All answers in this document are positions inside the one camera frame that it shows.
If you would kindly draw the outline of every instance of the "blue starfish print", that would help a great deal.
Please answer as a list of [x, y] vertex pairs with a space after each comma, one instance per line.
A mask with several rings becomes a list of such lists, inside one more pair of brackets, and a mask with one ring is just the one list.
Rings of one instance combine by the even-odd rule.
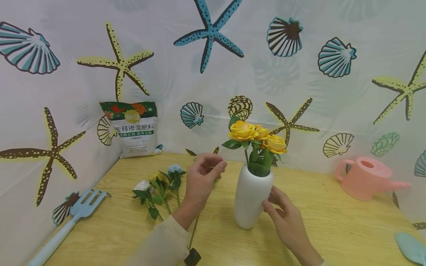
[[222, 33], [219, 32], [220, 29], [228, 22], [229, 18], [234, 14], [242, 0], [233, 0], [232, 3], [223, 11], [220, 17], [212, 24], [210, 20], [209, 9], [207, 8], [205, 0], [194, 0], [197, 5], [198, 12], [204, 23], [205, 28], [192, 31], [178, 40], [173, 44], [175, 46], [183, 46], [189, 44], [193, 41], [199, 39], [207, 39], [206, 46], [204, 48], [203, 58], [201, 59], [201, 68], [200, 72], [203, 73], [206, 69], [207, 63], [210, 59], [210, 54], [213, 47], [213, 42], [218, 42], [220, 45], [228, 49], [231, 53], [236, 54], [239, 57], [244, 57], [244, 53], [238, 46], [236, 46], [231, 40], [226, 38]]

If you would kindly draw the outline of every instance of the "vase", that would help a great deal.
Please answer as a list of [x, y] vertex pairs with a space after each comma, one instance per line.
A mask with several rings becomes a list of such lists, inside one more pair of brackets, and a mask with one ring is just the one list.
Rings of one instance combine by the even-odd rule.
[[238, 177], [234, 201], [234, 219], [244, 229], [252, 228], [263, 211], [262, 202], [269, 197], [273, 185], [273, 172], [265, 177], [250, 173], [245, 164]]

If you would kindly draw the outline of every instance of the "beige sleeve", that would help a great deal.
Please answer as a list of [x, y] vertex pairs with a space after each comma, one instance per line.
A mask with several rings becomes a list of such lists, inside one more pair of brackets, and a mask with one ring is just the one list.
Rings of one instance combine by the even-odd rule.
[[170, 215], [139, 245], [126, 266], [175, 266], [189, 255], [189, 238]]

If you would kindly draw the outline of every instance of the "blue garden fork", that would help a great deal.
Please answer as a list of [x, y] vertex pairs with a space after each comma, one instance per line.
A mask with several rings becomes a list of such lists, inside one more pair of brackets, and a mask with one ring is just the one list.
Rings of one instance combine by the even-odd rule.
[[[81, 203], [92, 191], [92, 194], [87, 198], [84, 203]], [[96, 195], [98, 198], [90, 204]], [[102, 192], [100, 190], [88, 189], [83, 195], [77, 200], [77, 202], [71, 207], [70, 213], [73, 216], [72, 219], [62, 227], [62, 229], [56, 233], [54, 237], [37, 253], [37, 255], [28, 263], [28, 266], [42, 266], [46, 261], [50, 258], [50, 256], [55, 252], [55, 250], [59, 247], [62, 241], [69, 234], [71, 229], [75, 226], [78, 220], [81, 217], [87, 217], [93, 213], [96, 207], [101, 203], [101, 200], [105, 197], [105, 195], [111, 196], [108, 192]]]

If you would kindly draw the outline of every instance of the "wooden table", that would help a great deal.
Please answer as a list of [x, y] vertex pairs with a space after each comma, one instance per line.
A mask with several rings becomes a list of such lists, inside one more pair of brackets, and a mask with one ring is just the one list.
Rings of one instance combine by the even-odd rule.
[[[131, 190], [157, 170], [166, 172], [174, 163], [186, 168], [193, 158], [163, 153], [120, 159], [96, 186], [112, 197], [103, 200], [92, 217], [78, 222], [46, 265], [123, 265], [159, 223], [145, 206], [132, 199]], [[299, 265], [278, 240], [266, 213], [251, 230], [235, 223], [233, 200], [241, 166], [228, 162], [200, 215], [193, 241], [202, 256], [198, 265]], [[387, 195], [362, 202], [348, 196], [330, 175], [284, 168], [273, 171], [274, 184], [300, 208], [313, 245], [332, 266], [413, 265], [399, 251], [394, 234], [420, 236]], [[185, 178], [182, 181], [181, 199]], [[170, 200], [170, 207], [175, 209], [176, 201]], [[165, 209], [160, 212], [167, 217]]]

